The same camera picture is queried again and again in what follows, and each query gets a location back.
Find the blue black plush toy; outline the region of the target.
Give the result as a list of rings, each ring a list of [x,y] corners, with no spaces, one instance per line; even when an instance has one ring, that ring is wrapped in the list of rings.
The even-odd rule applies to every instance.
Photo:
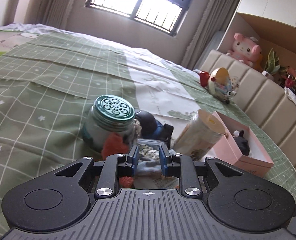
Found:
[[[173,126],[162,124],[151,113],[140,109],[135,109],[135,118],[140,122],[144,139],[163,141],[170,148]]]

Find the clear plastic snack packet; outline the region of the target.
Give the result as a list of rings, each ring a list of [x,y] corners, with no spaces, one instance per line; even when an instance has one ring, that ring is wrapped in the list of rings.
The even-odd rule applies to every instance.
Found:
[[[164,177],[160,166],[160,146],[167,146],[162,141],[139,139],[139,160],[134,177],[136,189],[177,189],[179,179],[176,177]]]

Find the patterned grey blue sock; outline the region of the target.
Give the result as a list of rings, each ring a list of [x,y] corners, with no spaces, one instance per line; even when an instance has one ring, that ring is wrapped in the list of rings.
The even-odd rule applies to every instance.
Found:
[[[159,150],[147,144],[139,145],[139,162],[135,175],[140,177],[162,175]]]

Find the orange knitted cloth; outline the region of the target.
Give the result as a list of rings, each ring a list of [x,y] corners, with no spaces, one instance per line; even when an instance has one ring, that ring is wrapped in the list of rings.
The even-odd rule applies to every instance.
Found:
[[[103,145],[101,155],[103,160],[105,160],[108,156],[123,153],[127,154],[129,152],[129,146],[123,142],[123,137],[121,137],[117,133],[110,133],[105,143]],[[119,184],[123,188],[130,189],[133,187],[133,178],[132,177],[121,177],[119,179]]]

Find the cream lidded floral canister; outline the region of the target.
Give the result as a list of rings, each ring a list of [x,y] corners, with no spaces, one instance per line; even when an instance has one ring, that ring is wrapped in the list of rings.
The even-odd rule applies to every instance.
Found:
[[[213,114],[199,109],[173,144],[173,150],[201,160],[226,133]]]

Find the green lidded glass jar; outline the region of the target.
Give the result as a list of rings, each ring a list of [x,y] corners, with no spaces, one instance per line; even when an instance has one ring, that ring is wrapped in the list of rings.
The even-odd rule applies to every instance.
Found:
[[[83,140],[95,151],[101,152],[111,133],[124,137],[134,126],[134,107],[115,95],[101,95],[95,101],[82,128]]]

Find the pink cardboard box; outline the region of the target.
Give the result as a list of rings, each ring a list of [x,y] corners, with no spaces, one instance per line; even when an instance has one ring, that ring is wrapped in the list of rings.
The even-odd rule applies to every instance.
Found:
[[[213,115],[223,124],[226,132],[209,153],[257,176],[267,174],[274,162],[253,131],[219,112]]]

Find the black plush in box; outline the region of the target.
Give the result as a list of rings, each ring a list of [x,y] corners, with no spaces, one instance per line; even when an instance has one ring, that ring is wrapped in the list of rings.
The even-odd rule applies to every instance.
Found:
[[[249,146],[249,141],[244,138],[244,130],[234,131],[233,137],[240,152],[245,156],[249,156],[250,146]]]

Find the red small plush toy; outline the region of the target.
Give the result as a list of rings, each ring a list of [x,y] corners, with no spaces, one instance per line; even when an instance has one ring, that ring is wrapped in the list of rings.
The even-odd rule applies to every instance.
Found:
[[[202,87],[207,87],[208,86],[208,81],[210,78],[210,74],[208,72],[205,71],[201,71],[199,73],[199,77],[200,77],[200,84]]]

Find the clear ball toy with eyes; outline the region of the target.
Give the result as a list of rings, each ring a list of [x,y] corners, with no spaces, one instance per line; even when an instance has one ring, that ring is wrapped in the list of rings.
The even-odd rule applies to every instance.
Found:
[[[230,76],[226,68],[215,69],[208,81],[208,92],[220,101],[230,104],[239,89],[239,78]]]

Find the beige padded headboard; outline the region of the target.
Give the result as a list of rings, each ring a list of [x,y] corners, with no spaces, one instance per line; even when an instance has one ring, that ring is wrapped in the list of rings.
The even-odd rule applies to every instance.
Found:
[[[282,87],[217,50],[208,54],[200,69],[211,73],[220,67],[239,78],[240,87],[234,102],[277,144],[296,174],[296,105]]]

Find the green grid bed sheet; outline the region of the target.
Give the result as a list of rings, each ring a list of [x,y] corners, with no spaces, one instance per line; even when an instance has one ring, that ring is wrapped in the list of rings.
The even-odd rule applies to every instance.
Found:
[[[0,52],[0,237],[8,231],[3,196],[13,187],[84,156],[82,139],[95,99],[117,95],[174,127],[176,139],[198,109],[249,126],[274,161],[266,179],[296,202],[296,171],[280,148],[235,103],[225,105],[198,75],[145,49],[41,24],[11,24],[1,35],[27,42]]]

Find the pink bunny plush doll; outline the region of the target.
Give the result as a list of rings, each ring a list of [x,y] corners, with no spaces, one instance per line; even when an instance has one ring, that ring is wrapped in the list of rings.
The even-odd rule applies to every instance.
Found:
[[[226,55],[249,67],[253,67],[262,53],[262,49],[257,42],[258,40],[255,37],[246,37],[241,33],[235,33],[232,49],[228,50]]]

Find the white crumpled cloth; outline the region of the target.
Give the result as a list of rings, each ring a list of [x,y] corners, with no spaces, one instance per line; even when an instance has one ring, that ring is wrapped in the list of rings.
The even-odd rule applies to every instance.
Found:
[[[296,95],[290,88],[284,87],[284,94],[286,97],[296,105]]]

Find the snake plant in white pot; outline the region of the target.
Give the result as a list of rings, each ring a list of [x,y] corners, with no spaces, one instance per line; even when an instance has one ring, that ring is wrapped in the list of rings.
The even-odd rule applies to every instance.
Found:
[[[265,63],[264,70],[262,71],[262,74],[270,79],[271,81],[274,81],[274,75],[277,74],[280,70],[281,65],[279,64],[279,56],[274,51],[273,48],[268,53],[268,58]]]

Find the red leafed potted plant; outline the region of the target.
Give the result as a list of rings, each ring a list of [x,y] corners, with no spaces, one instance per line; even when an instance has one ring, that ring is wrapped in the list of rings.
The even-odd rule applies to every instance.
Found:
[[[283,67],[281,75],[281,86],[287,87],[296,94],[296,70],[290,66]]]

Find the beige right curtain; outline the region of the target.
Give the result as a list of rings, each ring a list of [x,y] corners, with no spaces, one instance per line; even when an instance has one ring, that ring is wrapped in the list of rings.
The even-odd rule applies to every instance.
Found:
[[[225,31],[235,14],[240,0],[209,0],[201,21],[183,56],[181,66],[196,67],[206,45],[218,31]]]

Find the beige curtain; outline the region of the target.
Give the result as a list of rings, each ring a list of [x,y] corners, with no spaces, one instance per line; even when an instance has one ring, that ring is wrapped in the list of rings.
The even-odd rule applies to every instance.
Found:
[[[235,14],[240,0],[209,0],[201,21],[183,56],[181,66],[196,67],[206,45],[218,31],[225,31]]]
[[[76,10],[86,3],[87,0],[19,0],[14,21],[68,30]]]

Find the beige left curtain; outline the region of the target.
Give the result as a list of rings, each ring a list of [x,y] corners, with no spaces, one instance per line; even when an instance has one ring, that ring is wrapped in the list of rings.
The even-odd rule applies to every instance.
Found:
[[[76,10],[86,3],[87,0],[19,0],[14,21],[68,30]]]

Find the white wall cabinet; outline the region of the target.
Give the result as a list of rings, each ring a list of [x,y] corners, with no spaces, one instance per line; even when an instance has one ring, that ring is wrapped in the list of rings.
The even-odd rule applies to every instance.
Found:
[[[296,0],[240,0],[219,51],[231,48],[235,33],[272,42],[296,54]]]

